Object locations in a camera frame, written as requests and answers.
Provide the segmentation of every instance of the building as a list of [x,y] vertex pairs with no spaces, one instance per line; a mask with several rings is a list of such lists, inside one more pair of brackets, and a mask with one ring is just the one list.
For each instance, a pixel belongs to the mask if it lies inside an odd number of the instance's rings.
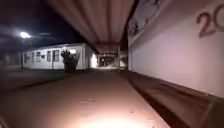
[[155,12],[143,0],[129,25],[129,70],[224,98],[223,4],[163,0]]
[[91,67],[91,57],[94,51],[86,44],[64,44],[41,47],[23,52],[22,67],[27,69],[64,69],[63,51],[79,54],[77,69]]

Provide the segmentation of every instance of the window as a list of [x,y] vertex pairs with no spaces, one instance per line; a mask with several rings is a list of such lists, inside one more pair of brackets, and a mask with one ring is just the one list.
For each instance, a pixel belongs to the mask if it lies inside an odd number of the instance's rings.
[[47,62],[51,62],[51,51],[47,51]]
[[32,62],[34,63],[34,52],[32,52]]
[[28,60],[27,54],[24,53],[24,63],[27,63],[27,60]]
[[40,52],[37,52],[36,53],[36,61],[37,62],[40,62]]
[[59,50],[53,51],[53,62],[59,62]]
[[71,54],[76,54],[76,50],[75,49],[70,49],[69,50]]

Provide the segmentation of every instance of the tree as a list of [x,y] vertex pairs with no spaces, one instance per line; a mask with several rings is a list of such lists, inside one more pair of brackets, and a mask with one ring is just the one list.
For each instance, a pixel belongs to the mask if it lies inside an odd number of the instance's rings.
[[63,63],[66,72],[73,72],[76,70],[77,64],[79,62],[80,54],[71,54],[69,51],[63,51],[61,53],[63,57]]

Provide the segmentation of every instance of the printed number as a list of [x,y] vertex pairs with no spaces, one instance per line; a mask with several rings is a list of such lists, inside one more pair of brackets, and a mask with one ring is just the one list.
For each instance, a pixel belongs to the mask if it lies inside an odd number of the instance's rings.
[[[200,24],[202,22],[202,19],[205,19],[206,21],[204,27],[199,33],[200,38],[215,34],[216,29],[224,32],[224,26],[220,25],[218,22],[218,16],[222,9],[224,9],[224,5],[219,5],[214,11],[214,16],[212,16],[208,12],[204,12],[197,17],[197,24]],[[214,30],[208,30],[212,23],[214,23],[215,25]]]
[[199,33],[199,37],[201,37],[201,38],[205,37],[205,36],[212,35],[216,32],[215,30],[208,30],[209,26],[212,23],[212,16],[209,13],[204,12],[198,16],[197,23],[200,24],[203,18],[206,20],[206,22],[205,22],[205,25],[202,28],[201,32]]
[[215,12],[214,12],[214,24],[215,26],[222,32],[224,32],[224,26],[220,25],[219,22],[218,22],[218,15],[219,15],[219,12],[224,9],[224,5],[220,5],[216,8]]

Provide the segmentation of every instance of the concrete pavement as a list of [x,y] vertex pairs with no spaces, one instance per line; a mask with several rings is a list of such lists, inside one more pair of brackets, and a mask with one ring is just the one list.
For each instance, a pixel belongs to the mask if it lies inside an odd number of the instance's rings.
[[0,94],[71,75],[63,70],[12,69],[0,73]]
[[122,72],[172,128],[224,128],[224,100],[167,81]]
[[92,72],[0,99],[10,128],[169,128],[114,72]]

